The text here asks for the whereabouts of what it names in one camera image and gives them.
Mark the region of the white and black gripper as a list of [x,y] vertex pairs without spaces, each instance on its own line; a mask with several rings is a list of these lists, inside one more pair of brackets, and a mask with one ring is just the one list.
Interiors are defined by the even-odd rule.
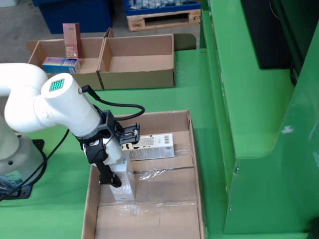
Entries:
[[120,188],[122,182],[108,165],[116,163],[122,157],[122,147],[116,137],[113,135],[109,138],[104,138],[101,135],[96,135],[93,138],[81,139],[76,137],[76,139],[79,141],[88,162],[95,164],[98,168],[100,185],[111,185],[115,188]]

